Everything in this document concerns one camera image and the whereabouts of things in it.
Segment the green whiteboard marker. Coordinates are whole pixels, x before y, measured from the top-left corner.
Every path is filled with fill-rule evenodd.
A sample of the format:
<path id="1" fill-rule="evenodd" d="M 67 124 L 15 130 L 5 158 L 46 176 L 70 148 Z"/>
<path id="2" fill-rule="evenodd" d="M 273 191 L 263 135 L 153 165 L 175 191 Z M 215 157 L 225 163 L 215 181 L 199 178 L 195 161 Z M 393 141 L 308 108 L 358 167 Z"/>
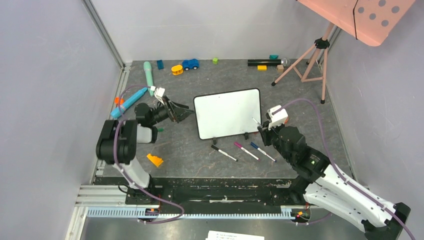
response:
<path id="1" fill-rule="evenodd" d="M 258 126 L 261 126 L 261 123 L 258 120 L 256 120 L 254 117 L 252 117 L 252 119 Z"/>

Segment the white whiteboard black frame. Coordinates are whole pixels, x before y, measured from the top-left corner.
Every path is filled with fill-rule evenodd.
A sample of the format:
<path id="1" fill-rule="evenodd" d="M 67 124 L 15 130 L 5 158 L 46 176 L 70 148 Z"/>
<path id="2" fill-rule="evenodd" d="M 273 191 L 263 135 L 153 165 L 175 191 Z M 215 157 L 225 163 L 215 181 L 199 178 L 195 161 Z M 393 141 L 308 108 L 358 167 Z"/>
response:
<path id="1" fill-rule="evenodd" d="M 193 98 L 198 137 L 213 140 L 257 132 L 262 121 L 258 88 L 198 95 Z"/>

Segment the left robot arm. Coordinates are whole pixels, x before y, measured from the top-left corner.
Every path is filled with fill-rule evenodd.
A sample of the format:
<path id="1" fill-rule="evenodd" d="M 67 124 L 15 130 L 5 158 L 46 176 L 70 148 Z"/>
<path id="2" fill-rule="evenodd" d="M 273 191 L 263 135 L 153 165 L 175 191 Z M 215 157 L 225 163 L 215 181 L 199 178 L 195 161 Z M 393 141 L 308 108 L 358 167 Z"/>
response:
<path id="1" fill-rule="evenodd" d="M 127 180 L 128 187 L 138 191 L 140 200 L 151 204 L 157 198 L 157 190 L 153 185 L 153 178 L 137 160 L 137 144 L 154 144 L 159 133 L 156 124 L 165 120 L 179 123 L 195 111 L 164 96 L 156 107 L 139 103 L 134 112 L 135 119 L 104 122 L 95 153 L 99 160 L 120 171 Z"/>

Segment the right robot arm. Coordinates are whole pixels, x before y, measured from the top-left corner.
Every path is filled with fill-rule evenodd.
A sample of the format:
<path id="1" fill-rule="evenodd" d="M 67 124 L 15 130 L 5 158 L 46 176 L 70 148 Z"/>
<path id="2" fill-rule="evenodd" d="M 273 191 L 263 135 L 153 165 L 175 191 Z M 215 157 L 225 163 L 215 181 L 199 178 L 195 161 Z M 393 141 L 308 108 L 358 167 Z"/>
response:
<path id="1" fill-rule="evenodd" d="M 372 193 L 344 173 L 329 157 L 310 147 L 297 127 L 257 127 L 265 146 L 273 146 L 298 174 L 289 199 L 326 209 L 348 221 L 368 240 L 396 240 L 406 228 L 411 208 Z"/>

